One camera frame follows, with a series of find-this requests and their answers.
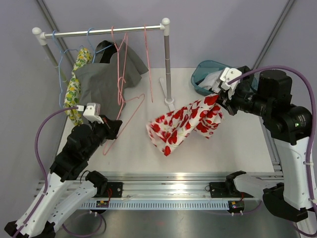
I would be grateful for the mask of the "dark dotted skirt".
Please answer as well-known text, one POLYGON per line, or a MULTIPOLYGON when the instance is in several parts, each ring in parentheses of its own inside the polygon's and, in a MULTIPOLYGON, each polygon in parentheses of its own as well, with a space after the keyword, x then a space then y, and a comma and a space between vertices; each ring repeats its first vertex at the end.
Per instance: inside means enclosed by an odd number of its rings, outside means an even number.
MULTIPOLYGON (((242 74, 245 74, 250 71, 250 68, 246 65, 238 67, 237 69, 241 71, 242 74)), ((255 78, 254 74, 245 76, 243 79, 240 80, 240 83, 237 86, 237 89, 239 91, 256 92, 257 88, 258 88, 258 81, 255 78)))

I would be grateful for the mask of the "white skirt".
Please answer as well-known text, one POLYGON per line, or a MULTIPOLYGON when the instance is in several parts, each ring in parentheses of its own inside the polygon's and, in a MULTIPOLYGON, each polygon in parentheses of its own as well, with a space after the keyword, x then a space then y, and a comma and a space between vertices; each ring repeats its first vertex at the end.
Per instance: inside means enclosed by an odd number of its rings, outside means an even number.
POLYGON ((222 71, 216 71, 213 73, 209 73, 199 84, 198 86, 200 88, 209 90, 209 91, 218 91, 219 86, 219 77, 221 75, 222 71))

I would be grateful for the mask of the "red floral white garment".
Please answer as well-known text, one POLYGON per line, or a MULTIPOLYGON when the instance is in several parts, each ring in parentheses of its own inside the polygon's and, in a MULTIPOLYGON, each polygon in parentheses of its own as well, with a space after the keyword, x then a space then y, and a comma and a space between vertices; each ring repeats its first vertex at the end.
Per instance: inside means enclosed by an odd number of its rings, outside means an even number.
POLYGON ((218 95, 211 94, 148 122, 146 129, 153 145, 169 156, 193 131, 211 138, 223 118, 217 99, 218 95))

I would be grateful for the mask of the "grey garment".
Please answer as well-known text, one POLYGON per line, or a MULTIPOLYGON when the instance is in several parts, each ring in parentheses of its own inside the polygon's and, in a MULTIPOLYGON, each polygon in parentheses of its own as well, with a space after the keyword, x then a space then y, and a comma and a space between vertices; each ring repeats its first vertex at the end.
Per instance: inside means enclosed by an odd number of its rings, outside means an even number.
MULTIPOLYGON (((81 83, 80 105, 98 103, 100 114, 114 120, 120 105, 117 103, 117 52, 113 42, 104 40, 97 45, 93 63, 76 70, 76 77, 81 83)), ((120 51, 120 69, 123 70, 124 55, 127 53, 125 84, 123 89, 135 87, 148 68, 135 51, 125 46, 120 51)))

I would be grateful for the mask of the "pink hanger of dotted skirt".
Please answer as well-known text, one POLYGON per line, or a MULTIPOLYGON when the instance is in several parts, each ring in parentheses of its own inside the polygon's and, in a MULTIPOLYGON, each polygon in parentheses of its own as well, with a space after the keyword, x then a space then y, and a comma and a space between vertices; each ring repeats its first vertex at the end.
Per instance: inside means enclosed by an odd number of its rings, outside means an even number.
POLYGON ((113 45, 115 46, 116 52, 117 52, 117 103, 119 105, 124 104, 123 99, 123 86, 125 84, 125 68, 126 68, 126 58, 127 53, 124 55, 123 60, 123 70, 120 69, 120 51, 125 46, 125 49, 127 49, 126 40, 128 40, 127 33, 124 34, 123 39, 121 40, 121 43, 118 45, 115 37, 114 37, 114 26, 111 27, 111 37, 113 40, 113 45))

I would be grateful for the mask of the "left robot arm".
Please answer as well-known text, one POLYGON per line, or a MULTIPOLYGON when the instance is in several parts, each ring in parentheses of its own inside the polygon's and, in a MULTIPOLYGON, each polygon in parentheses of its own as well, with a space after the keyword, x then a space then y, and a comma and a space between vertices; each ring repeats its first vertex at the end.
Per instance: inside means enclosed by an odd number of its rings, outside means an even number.
POLYGON ((101 116, 103 122, 75 126, 62 151, 56 156, 32 205, 17 221, 4 230, 12 238, 53 238, 63 223, 88 199, 111 195, 107 178, 97 171, 89 172, 79 187, 65 199, 61 197, 88 166, 94 152, 107 140, 114 140, 121 120, 101 116))

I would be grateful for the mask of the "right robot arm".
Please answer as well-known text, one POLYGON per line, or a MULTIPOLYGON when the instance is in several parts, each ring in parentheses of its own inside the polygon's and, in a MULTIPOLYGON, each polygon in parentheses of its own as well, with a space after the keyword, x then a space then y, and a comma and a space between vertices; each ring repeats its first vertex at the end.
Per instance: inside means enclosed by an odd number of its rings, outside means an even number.
POLYGON ((213 90, 217 102, 230 115, 238 111, 262 118, 275 143, 284 181, 273 183, 252 177, 244 171, 226 177, 229 196, 248 194, 262 201, 274 216, 293 223, 304 221, 317 210, 317 186, 312 160, 317 113, 291 103, 292 78, 285 66, 258 69, 257 89, 252 88, 254 71, 242 73, 235 68, 220 72, 213 90))

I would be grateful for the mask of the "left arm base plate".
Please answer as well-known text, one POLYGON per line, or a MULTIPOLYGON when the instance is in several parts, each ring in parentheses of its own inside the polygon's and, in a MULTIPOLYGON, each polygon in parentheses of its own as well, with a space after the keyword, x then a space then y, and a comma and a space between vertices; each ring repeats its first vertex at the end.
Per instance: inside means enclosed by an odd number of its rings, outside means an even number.
POLYGON ((108 182, 106 190, 99 196, 102 198, 121 198, 123 193, 122 182, 108 182))

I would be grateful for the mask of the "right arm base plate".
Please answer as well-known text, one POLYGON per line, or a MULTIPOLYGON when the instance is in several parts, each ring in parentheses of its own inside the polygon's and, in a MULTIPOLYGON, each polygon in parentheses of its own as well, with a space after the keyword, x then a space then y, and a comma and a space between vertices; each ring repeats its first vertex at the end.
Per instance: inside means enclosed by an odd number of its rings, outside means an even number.
POLYGON ((252 196, 247 193, 227 188, 225 182, 210 182, 208 188, 211 198, 252 198, 252 196))

